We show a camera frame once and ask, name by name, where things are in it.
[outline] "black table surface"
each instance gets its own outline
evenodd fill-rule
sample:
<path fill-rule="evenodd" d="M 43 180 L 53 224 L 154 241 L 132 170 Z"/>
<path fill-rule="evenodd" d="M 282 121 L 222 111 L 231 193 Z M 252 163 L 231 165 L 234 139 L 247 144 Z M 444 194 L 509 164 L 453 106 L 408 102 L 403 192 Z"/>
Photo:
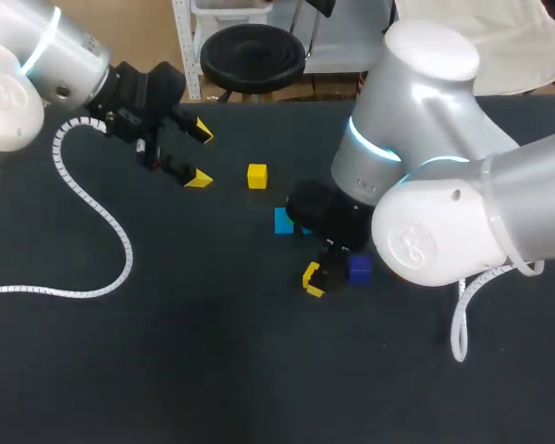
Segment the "black table surface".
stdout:
<path fill-rule="evenodd" d="M 519 143 L 555 132 L 555 97 L 482 99 Z M 555 263 L 515 272 L 449 347 L 455 288 L 389 274 L 317 300 L 301 289 L 312 237 L 277 237 L 274 208 L 328 175 L 352 104 L 193 106 L 216 139 L 161 144 L 215 182 L 183 190 L 91 129 L 70 173 L 117 217 L 129 280 L 90 301 L 0 295 L 0 444 L 555 443 Z M 0 172 L 0 285 L 92 290 L 117 277 L 114 231 L 56 174 L 51 138 Z M 266 163 L 267 191 L 247 189 Z"/>

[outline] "black stool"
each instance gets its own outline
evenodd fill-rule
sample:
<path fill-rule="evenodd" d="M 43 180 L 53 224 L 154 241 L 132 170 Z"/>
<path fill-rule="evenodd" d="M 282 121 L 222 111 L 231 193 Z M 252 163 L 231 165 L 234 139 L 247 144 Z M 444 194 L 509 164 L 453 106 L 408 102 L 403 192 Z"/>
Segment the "black stool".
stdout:
<path fill-rule="evenodd" d="M 303 1 L 317 10 L 308 52 L 292 34 Z M 315 46 L 320 15 L 331 17 L 335 1 L 298 0 L 290 32 L 270 25 L 245 24 L 212 35 L 203 44 L 200 64 L 205 77 L 226 90 L 218 102 L 226 102 L 232 92 L 272 93 L 299 79 Z"/>

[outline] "white robotic arm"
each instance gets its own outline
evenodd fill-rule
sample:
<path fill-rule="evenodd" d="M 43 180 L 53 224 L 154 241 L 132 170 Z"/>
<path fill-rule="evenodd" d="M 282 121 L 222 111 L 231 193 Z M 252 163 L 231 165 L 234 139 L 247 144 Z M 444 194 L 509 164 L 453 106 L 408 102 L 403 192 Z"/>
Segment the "white robotic arm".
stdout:
<path fill-rule="evenodd" d="M 107 135 L 144 147 L 138 159 L 143 166 L 161 166 L 179 182 L 189 181 L 157 144 L 165 118 L 200 142 L 212 140 L 198 117 L 179 108 L 184 76 L 166 62 L 148 74 L 109 62 L 107 48 L 58 7 L 0 0 L 0 165 L 38 134 L 41 97 L 67 110 L 86 107 L 105 122 Z"/>
<path fill-rule="evenodd" d="M 396 23 L 333 161 L 339 188 L 376 207 L 380 256 L 417 284 L 555 258 L 555 136 L 519 148 L 473 97 L 478 66 L 458 32 Z"/>

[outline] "toy block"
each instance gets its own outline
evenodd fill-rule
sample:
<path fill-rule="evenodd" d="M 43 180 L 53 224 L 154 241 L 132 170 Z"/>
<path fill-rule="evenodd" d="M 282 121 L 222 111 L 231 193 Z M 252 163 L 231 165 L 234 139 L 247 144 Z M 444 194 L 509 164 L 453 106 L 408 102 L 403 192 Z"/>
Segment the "toy block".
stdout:
<path fill-rule="evenodd" d="M 349 271 L 351 283 L 363 284 L 372 282 L 372 255 L 351 254 Z"/>
<path fill-rule="evenodd" d="M 286 214 L 286 208 L 275 209 L 274 231 L 276 234 L 294 234 L 294 223 Z"/>
<path fill-rule="evenodd" d="M 250 164 L 247 180 L 251 190 L 265 190 L 267 188 L 267 165 Z"/>

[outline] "yellow block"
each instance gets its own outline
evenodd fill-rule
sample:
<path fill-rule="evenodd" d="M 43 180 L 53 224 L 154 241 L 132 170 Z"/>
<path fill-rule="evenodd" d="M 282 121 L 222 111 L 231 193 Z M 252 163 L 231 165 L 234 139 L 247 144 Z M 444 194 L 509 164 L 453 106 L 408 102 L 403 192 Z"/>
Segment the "yellow block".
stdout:
<path fill-rule="evenodd" d="M 320 264 L 318 264 L 317 262 L 311 262 L 308 265 L 308 268 L 306 268 L 306 271 L 304 272 L 304 275 L 302 276 L 302 286 L 306 289 L 306 291 L 309 294 L 312 294 L 313 296 L 315 296 L 316 298 L 322 298 L 323 295 L 325 294 L 324 291 L 322 291 L 321 289 L 318 289 L 317 287 L 313 287 L 310 284 L 310 280 L 311 277 L 313 276 L 313 273 L 318 270 L 320 268 Z"/>
<path fill-rule="evenodd" d="M 250 164 L 247 179 L 251 190 L 265 190 L 267 188 L 267 165 Z"/>
<path fill-rule="evenodd" d="M 205 188 L 214 180 L 205 174 L 202 170 L 195 170 L 195 179 L 185 184 L 185 188 Z"/>

